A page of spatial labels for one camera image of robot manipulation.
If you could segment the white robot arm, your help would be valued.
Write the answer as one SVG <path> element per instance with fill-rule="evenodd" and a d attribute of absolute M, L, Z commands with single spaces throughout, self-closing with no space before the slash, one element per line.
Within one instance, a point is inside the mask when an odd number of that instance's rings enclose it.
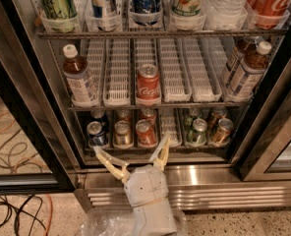
<path fill-rule="evenodd" d="M 133 209 L 135 225 L 133 236 L 165 236 L 177 232 L 164 168 L 170 148 L 170 132 L 166 132 L 149 159 L 149 164 L 137 167 L 132 173 L 129 163 L 94 147 L 98 160 L 124 185 L 124 191 Z"/>

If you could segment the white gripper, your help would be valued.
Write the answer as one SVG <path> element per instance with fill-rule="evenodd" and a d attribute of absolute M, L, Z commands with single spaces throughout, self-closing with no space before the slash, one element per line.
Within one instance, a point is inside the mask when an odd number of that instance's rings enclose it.
<path fill-rule="evenodd" d="M 149 159 L 153 165 L 136 168 L 130 175 L 128 163 L 112 156 L 101 147 L 93 150 L 106 169 L 124 184 L 124 191 L 131 207 L 142 207 L 168 196 L 165 174 L 170 148 L 170 132 L 167 131 Z"/>

